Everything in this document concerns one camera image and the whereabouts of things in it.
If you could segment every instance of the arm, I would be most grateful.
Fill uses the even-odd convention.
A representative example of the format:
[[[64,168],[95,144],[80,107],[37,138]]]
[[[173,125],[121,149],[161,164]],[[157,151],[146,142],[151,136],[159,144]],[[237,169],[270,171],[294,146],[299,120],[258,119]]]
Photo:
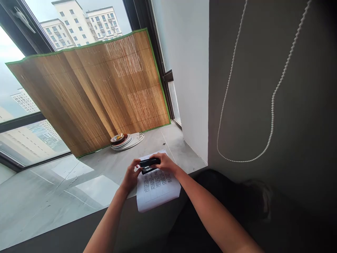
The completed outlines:
[[[186,174],[166,154],[155,154],[161,160],[153,167],[172,172],[190,198],[207,232],[223,252],[263,252],[230,212],[204,187]]]
[[[84,249],[84,253],[112,252],[124,202],[129,192],[136,185],[137,177],[142,170],[142,168],[139,168],[134,172],[134,167],[139,165],[139,162],[139,159],[134,159],[127,168],[122,184],[116,191],[110,206],[91,236],[90,241]]]

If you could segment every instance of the bamboo blind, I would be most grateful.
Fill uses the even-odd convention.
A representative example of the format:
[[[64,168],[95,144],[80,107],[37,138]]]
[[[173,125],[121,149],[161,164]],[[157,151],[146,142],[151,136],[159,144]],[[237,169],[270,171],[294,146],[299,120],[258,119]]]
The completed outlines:
[[[76,157],[170,123],[147,30],[7,66]]]

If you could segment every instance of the windowsill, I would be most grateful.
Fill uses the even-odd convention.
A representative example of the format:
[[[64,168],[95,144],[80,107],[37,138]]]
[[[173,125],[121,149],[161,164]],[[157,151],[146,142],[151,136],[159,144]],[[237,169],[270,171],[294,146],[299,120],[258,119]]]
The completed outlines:
[[[107,147],[79,160],[70,155],[17,173],[4,182],[0,188],[0,250],[109,206],[134,158],[166,149],[188,174],[206,167],[174,123],[144,135],[128,150],[117,152]],[[128,198],[135,195],[136,188]]]

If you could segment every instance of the window handle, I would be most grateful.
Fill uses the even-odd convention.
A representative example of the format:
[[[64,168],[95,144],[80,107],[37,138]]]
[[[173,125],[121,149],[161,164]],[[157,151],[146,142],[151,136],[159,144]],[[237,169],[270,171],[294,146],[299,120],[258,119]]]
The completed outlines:
[[[35,33],[34,29],[30,26],[30,24],[28,23],[28,20],[26,19],[25,15],[23,15],[23,13],[19,10],[18,7],[14,6],[15,12],[12,11],[12,14],[19,18],[24,24],[25,26],[27,26],[29,28],[29,30],[31,30],[33,33]]]

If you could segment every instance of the stack of plates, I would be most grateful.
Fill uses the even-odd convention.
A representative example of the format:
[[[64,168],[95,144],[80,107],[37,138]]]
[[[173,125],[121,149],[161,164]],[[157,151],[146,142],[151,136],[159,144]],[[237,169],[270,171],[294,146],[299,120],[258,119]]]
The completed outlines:
[[[132,148],[144,139],[144,135],[142,133],[124,134],[122,135],[122,138],[117,140],[118,136],[120,135],[116,135],[111,139],[111,148],[117,151]]]

